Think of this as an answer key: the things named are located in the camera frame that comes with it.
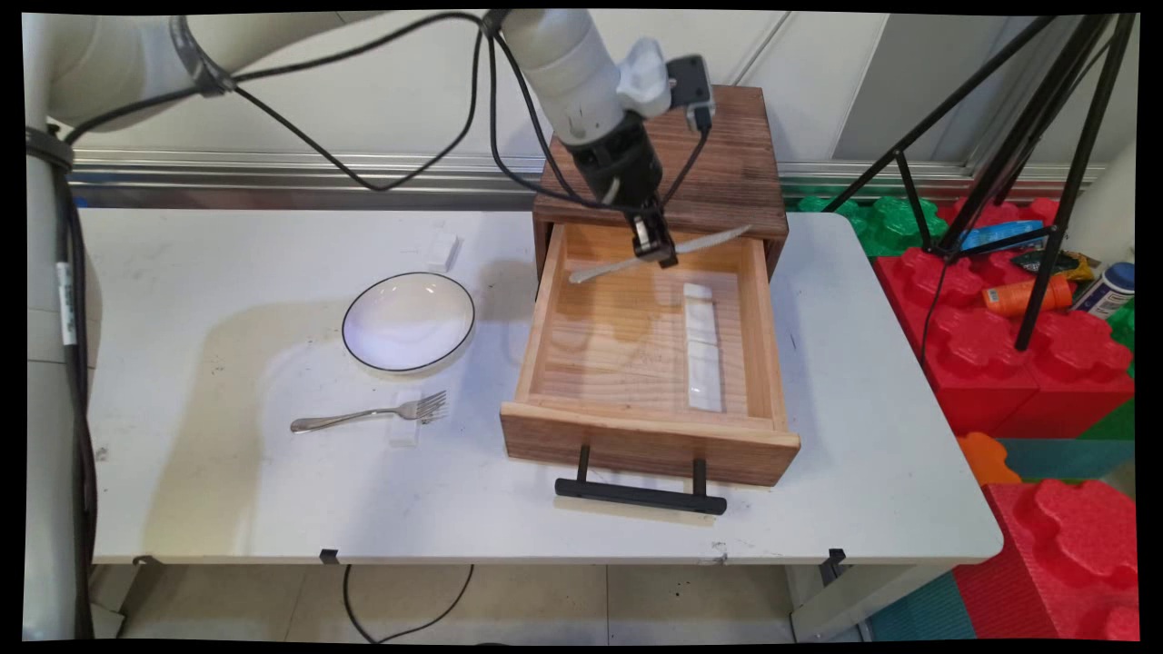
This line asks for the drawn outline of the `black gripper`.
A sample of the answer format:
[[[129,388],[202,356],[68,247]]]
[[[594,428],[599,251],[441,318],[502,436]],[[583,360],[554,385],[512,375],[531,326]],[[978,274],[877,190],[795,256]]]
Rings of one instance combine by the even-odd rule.
[[[568,152],[597,202],[629,215],[632,248],[637,260],[662,269],[678,264],[665,212],[658,207],[663,166],[638,114],[626,114],[613,130],[588,144],[570,144]],[[651,219],[637,213],[651,209]]]

